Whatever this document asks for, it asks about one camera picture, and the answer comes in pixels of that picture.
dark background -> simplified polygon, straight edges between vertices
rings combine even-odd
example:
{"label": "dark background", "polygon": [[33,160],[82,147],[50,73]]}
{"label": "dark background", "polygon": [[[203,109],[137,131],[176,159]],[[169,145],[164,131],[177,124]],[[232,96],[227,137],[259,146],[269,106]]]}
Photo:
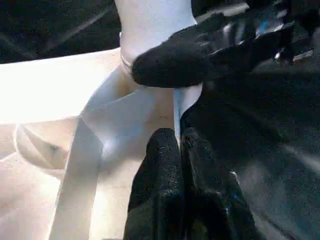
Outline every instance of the dark background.
{"label": "dark background", "polygon": [[[241,0],[192,0],[195,16]],[[114,0],[2,0],[0,64],[119,47]]]}

cylindrical white part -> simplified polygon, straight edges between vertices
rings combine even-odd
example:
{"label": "cylindrical white part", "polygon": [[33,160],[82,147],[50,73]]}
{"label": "cylindrical white part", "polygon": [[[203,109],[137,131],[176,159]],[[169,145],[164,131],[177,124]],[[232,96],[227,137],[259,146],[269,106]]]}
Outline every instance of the cylindrical white part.
{"label": "cylindrical white part", "polygon": [[115,0],[121,20],[121,58],[127,71],[133,61],[173,33],[196,24],[191,0]]}

gloved hand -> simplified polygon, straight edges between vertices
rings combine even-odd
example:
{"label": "gloved hand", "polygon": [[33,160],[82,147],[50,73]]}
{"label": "gloved hand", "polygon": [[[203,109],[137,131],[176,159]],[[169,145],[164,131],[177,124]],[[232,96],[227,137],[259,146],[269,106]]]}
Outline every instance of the gloved hand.
{"label": "gloved hand", "polygon": [[133,180],[124,239],[263,239],[236,174],[223,170],[194,128],[182,141],[181,158],[171,129],[151,136]]}
{"label": "gloved hand", "polygon": [[275,56],[289,27],[273,6],[232,17],[215,14],[140,55],[132,76],[141,85],[179,88],[250,72]]}

white surface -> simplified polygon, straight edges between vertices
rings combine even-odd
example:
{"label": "white surface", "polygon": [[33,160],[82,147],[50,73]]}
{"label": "white surface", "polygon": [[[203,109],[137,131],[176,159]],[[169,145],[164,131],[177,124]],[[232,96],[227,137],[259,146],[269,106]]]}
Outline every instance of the white surface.
{"label": "white surface", "polygon": [[59,185],[16,153],[0,161],[0,239],[46,239]]}
{"label": "white surface", "polygon": [[0,124],[78,116],[119,65],[120,49],[0,64]]}
{"label": "white surface", "polygon": [[83,120],[105,143],[142,126],[151,116],[155,102],[154,94],[143,88],[103,108],[85,112]]}
{"label": "white surface", "polygon": [[23,125],[18,125],[15,130],[14,147],[26,162],[61,179],[69,149],[66,151],[49,144]]}
{"label": "white surface", "polygon": [[23,124],[23,127],[48,144],[68,152],[77,122],[78,119],[73,117],[56,121],[27,123]]}
{"label": "white surface", "polygon": [[14,124],[0,125],[0,162],[15,152],[13,144]]}
{"label": "white surface", "polygon": [[196,101],[199,99],[202,92],[203,84],[199,84],[196,86],[186,87],[179,89],[180,91],[180,99],[179,99],[179,118],[187,111],[190,107],[192,107]]}

black fabric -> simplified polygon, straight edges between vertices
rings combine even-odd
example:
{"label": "black fabric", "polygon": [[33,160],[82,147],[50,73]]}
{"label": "black fabric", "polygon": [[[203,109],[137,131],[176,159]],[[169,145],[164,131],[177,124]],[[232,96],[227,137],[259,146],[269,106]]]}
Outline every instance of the black fabric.
{"label": "black fabric", "polygon": [[113,0],[4,0],[0,63],[113,49],[121,31]]}
{"label": "black fabric", "polygon": [[268,240],[320,239],[319,76],[255,73],[207,82],[181,118],[182,134],[195,128],[226,171],[237,173]]}
{"label": "black fabric", "polygon": [[161,128],[151,136],[134,177],[123,239],[182,239],[184,187],[174,131]]}
{"label": "black fabric", "polygon": [[232,17],[214,14],[140,55],[132,76],[141,85],[176,88],[250,72],[277,53],[283,32],[292,28],[283,26],[273,6]]}
{"label": "black fabric", "polygon": [[292,16],[299,16],[312,9],[318,9],[320,2],[318,0],[246,0],[251,9],[263,8],[270,4],[279,3],[286,5]]}
{"label": "black fabric", "polygon": [[217,161],[210,143],[195,128],[183,131],[182,159],[186,187],[187,222],[205,230],[189,239],[262,240],[234,172]]}

